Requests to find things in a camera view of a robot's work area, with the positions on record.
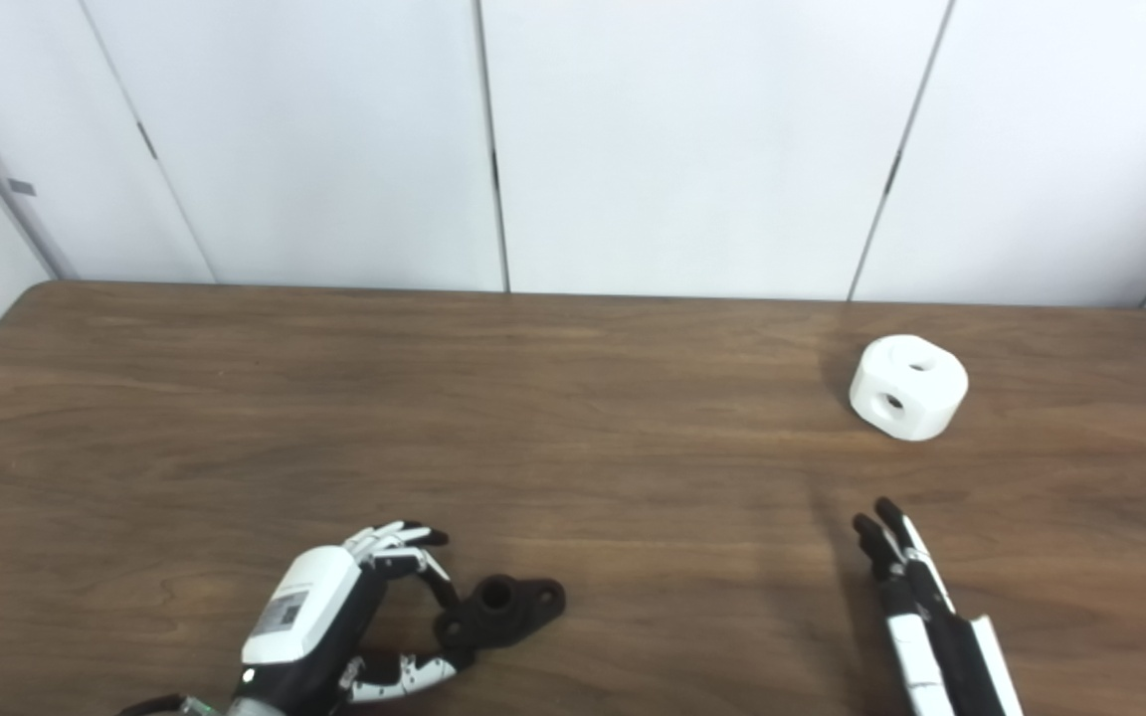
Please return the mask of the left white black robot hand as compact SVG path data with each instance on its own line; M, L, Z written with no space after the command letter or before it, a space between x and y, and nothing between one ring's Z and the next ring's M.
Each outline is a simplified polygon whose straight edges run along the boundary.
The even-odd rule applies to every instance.
M243 643L240 680L226 713L336 715L413 697L474 666L473 650L426 655L360 650L391 582L417 576L441 607L460 605L452 577L429 552L447 543L449 535L434 527L397 520L305 550Z

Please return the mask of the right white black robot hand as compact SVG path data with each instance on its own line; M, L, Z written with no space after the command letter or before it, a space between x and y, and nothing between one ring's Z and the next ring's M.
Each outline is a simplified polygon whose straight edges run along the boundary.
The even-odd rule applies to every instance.
M915 715L1022 715L991 617L959 615L917 526L886 495L854 517Z

